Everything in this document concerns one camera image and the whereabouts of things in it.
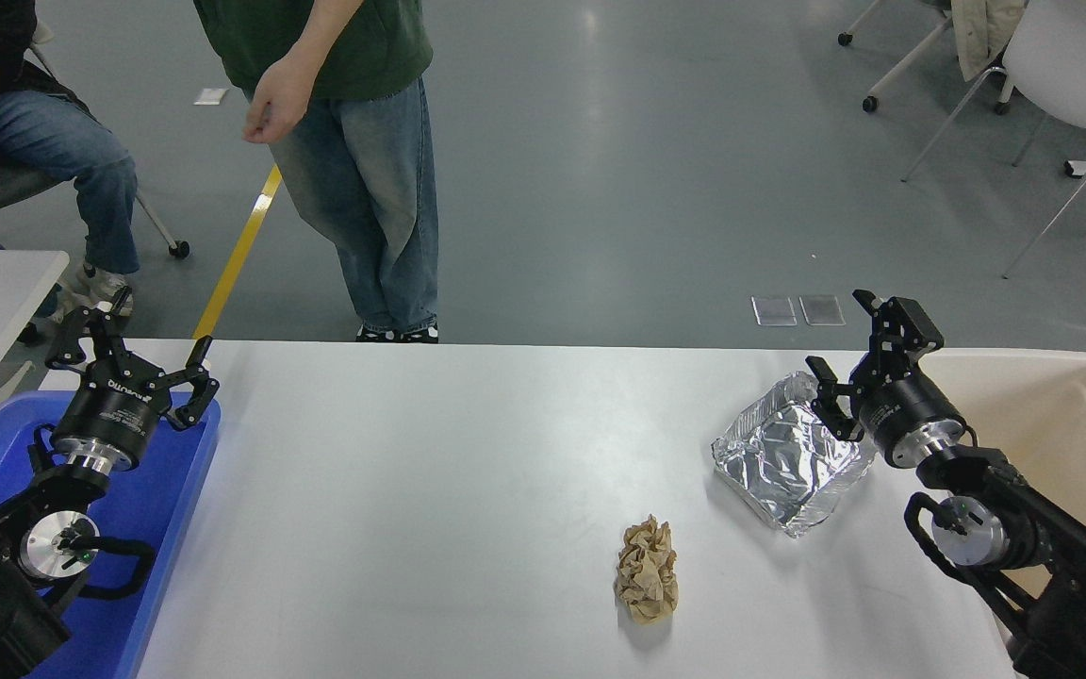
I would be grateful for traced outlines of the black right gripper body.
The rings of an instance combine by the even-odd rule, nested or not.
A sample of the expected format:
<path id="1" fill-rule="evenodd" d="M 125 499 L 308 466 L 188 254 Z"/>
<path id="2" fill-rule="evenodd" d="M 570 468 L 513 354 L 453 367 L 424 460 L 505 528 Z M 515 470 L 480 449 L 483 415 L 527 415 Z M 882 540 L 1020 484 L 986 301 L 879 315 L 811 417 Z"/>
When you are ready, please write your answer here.
<path id="1" fill-rule="evenodd" d="M 850 378 L 856 388 L 850 397 L 853 441 L 867 436 L 881 453 L 936 453 L 965 433 L 962 414 L 923 373 L 893 379 L 858 367 Z"/>

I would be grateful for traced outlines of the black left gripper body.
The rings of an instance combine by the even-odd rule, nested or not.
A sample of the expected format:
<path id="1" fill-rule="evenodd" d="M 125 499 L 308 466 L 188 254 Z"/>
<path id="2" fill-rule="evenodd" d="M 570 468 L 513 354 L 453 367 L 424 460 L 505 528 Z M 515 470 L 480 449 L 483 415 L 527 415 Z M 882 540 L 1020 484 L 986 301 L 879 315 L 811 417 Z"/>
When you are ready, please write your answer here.
<path id="1" fill-rule="evenodd" d="M 121 379 L 85 373 L 49 443 L 68 458 L 100 456 L 113 463 L 139 463 L 171 404 L 168 389 L 143 391 Z"/>

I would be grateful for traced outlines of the person's right hand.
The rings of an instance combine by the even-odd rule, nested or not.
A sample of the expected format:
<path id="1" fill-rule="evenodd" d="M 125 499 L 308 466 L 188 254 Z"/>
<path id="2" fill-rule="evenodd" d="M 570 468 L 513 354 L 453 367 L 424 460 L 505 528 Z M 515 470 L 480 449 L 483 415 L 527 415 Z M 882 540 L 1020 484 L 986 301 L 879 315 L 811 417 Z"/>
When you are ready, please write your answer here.
<path id="1" fill-rule="evenodd" d="M 305 116 L 318 70 L 292 51 L 260 77 L 247 110 L 242 137 L 249 143 L 276 143 Z"/>

